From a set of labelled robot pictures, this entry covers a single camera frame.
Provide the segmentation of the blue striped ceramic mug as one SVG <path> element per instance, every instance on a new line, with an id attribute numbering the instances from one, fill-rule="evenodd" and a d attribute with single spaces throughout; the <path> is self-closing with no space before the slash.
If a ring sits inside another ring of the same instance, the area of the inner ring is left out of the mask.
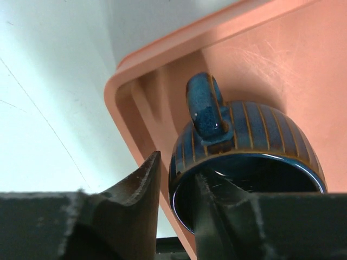
<path id="1" fill-rule="evenodd" d="M 268 105 L 225 101 L 206 72 L 186 85 L 190 121 L 173 147 L 170 206 L 193 232 L 195 175 L 209 169 L 247 192 L 327 192 L 318 157 L 293 120 Z"/>

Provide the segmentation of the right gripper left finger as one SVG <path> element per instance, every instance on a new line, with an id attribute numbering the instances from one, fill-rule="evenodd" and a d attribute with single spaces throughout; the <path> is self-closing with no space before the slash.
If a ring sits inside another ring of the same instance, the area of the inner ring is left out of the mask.
<path id="1" fill-rule="evenodd" d="M 161 156 L 102 193 L 1 194 L 1 259 L 154 259 Z"/>

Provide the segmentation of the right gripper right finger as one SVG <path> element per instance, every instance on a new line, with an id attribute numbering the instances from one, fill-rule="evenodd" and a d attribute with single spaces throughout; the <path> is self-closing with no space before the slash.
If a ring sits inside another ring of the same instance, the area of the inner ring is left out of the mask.
<path id="1" fill-rule="evenodd" d="M 346 194 L 248 193 L 195 177 L 198 259 L 346 259 Z"/>

